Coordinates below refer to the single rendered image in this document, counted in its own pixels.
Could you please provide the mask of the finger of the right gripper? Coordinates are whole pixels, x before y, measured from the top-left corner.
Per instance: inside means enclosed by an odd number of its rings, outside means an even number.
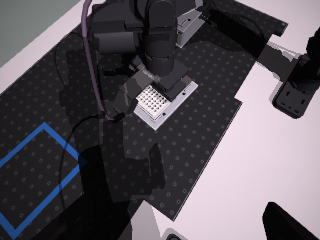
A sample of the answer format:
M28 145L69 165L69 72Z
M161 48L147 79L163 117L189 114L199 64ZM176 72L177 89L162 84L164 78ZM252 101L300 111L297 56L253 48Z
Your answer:
M129 64L129 69L131 69L135 74L139 71L137 70L136 66L132 66L132 63Z
M188 77L187 75L186 75L183 79L180 79L180 80L183 81L183 82L186 84L186 87L187 87L187 86L191 83L191 81L192 81L192 79L191 79L190 77ZM186 88L186 87L185 87L185 88ZM185 88L184 88L184 89L185 89ZM183 89L183 90L184 90L184 89ZM183 91L183 90L182 90L182 91ZM181 92L182 92L182 91L181 91ZM181 93L181 92L180 92L180 93ZM179 94L180 94L180 93L179 93ZM179 94L178 94L178 95L179 95ZM178 95L177 95L177 96L178 96ZM164 96L165 96L165 95L164 95ZM177 97L177 96L176 96L176 97ZM165 96L165 97L166 97L166 96ZM176 97L175 97L175 98L176 98ZM166 98L167 98L167 97L166 97ZM174 98L173 100L170 100L169 98L167 98L167 99L168 99L170 102L173 102L173 101L175 100L175 98Z

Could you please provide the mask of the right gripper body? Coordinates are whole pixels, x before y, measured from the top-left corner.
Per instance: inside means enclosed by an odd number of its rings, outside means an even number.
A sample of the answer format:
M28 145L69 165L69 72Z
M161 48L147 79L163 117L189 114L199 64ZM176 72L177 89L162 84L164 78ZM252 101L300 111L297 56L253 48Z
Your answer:
M136 66L139 71L119 87L113 102L125 114L129 112L136 97L150 84L170 100L186 87L180 79L187 75L188 68L175 59L175 50L166 58L150 56L143 50L132 59L132 66Z

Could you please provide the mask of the white well plate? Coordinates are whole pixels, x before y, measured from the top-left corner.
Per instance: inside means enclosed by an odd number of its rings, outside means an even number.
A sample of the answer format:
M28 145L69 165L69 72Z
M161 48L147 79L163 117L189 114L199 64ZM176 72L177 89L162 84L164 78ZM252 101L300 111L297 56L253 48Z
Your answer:
M154 120L172 103L151 84L136 99L137 106Z

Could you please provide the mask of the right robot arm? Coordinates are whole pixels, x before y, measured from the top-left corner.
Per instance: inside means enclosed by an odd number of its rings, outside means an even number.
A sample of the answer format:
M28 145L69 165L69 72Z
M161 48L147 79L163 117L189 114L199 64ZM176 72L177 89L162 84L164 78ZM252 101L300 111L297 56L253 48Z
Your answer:
M98 52L100 55L136 53L139 33L142 33L145 52L166 58L175 50L177 17L194 8L195 0L124 0L94 4L91 28ZM320 87L320 27L309 38L306 51L274 101L276 107L295 118L304 115Z

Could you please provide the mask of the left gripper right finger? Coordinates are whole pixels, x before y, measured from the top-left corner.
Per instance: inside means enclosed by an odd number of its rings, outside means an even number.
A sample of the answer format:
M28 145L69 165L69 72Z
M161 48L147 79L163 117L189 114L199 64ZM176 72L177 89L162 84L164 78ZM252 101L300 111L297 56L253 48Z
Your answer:
M319 240L275 202L268 202L262 221L267 240Z

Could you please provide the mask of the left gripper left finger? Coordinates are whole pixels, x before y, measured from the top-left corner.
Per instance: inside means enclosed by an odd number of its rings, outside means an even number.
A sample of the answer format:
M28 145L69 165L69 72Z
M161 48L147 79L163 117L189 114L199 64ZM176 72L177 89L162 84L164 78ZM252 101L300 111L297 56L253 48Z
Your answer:
M92 214L90 195L83 194L30 240L86 240Z

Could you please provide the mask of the blue rectangular tape outline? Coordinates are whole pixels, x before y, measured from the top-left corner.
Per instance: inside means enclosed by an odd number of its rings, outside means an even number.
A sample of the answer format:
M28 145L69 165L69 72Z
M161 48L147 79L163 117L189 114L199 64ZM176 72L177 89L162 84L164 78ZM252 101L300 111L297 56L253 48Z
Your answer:
M12 227L12 225L7 221L7 219L0 212L0 224L13 240L29 225L29 223L48 205L48 203L67 185L67 183L88 162L75 149L73 149L62 137L60 137L48 124L43 122L36 130L34 130L27 138L25 138L18 146L16 146L9 154L7 154L0 161L0 167L2 167L10 158L12 158L42 129L46 130L61 146L63 146L80 163L68 174L68 176L40 203L40 205L16 229Z

